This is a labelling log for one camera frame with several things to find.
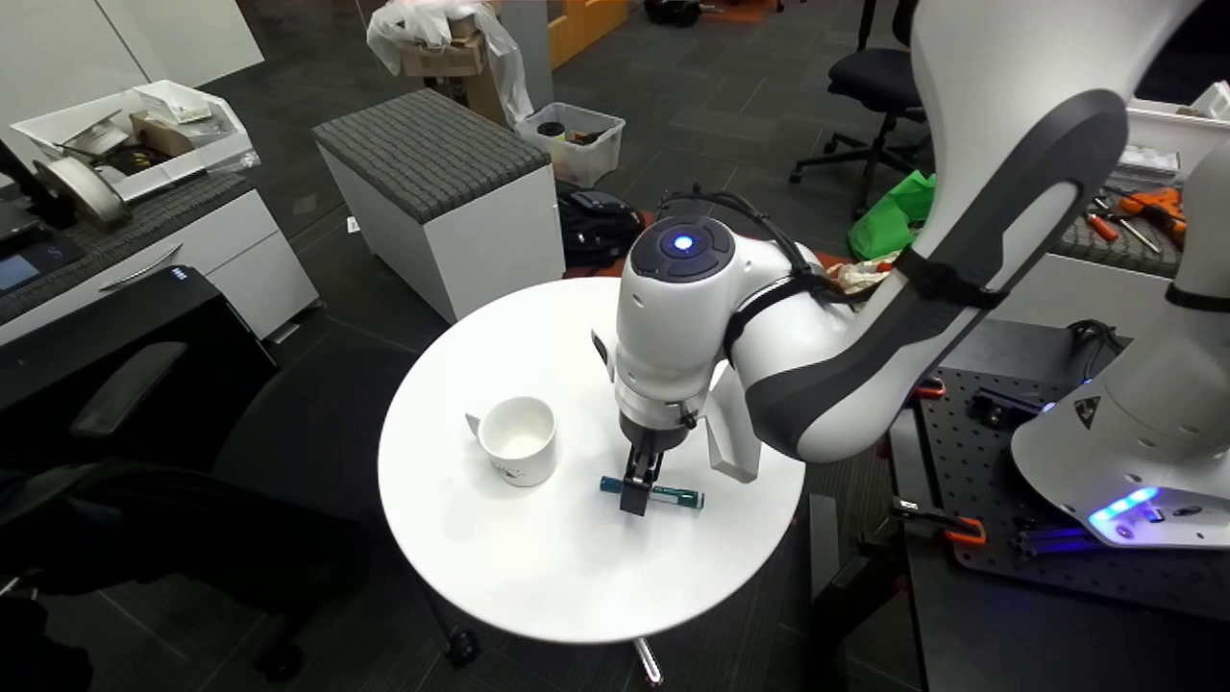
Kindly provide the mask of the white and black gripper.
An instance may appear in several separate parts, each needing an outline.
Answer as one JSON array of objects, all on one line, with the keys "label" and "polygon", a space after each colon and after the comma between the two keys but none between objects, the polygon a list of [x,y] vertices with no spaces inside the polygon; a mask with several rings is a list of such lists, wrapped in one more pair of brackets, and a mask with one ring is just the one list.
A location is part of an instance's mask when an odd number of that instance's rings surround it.
[{"label": "white and black gripper", "polygon": [[[732,321],[787,274],[776,241],[747,239],[722,218],[669,217],[635,239],[607,341],[621,427],[632,444],[621,513],[645,515],[667,455],[703,421]],[[760,468],[751,415],[732,388],[714,392],[713,464],[751,483]]]}]

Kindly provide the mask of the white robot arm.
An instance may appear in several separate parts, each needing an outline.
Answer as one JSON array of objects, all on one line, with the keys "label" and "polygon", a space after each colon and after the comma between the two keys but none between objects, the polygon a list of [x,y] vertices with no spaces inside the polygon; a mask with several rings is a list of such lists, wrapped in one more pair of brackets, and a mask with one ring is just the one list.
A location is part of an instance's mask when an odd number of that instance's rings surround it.
[{"label": "white robot arm", "polygon": [[[1093,207],[1129,141],[1129,101],[1213,0],[922,0],[913,78],[936,205],[860,300],[783,230],[713,217],[642,230],[605,341],[632,458],[621,508],[651,505],[713,372],[733,369],[751,440],[799,462],[868,451],[913,388]],[[1110,549],[1219,549],[1225,524],[1225,158],[1188,186],[1188,245],[1157,324],[1013,436],[1022,481]]]}]

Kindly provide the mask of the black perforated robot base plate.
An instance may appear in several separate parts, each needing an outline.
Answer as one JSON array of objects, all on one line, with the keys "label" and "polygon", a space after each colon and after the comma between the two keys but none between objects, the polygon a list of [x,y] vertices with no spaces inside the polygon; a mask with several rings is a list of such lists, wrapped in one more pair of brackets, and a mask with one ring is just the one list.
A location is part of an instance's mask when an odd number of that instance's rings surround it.
[{"label": "black perforated robot base plate", "polygon": [[947,513],[983,524],[955,542],[961,568],[1195,620],[1230,620],[1230,558],[1214,549],[1116,549],[1055,508],[1013,462],[1013,429],[1066,392],[1066,382],[943,369],[943,392],[915,408],[922,468]]}]

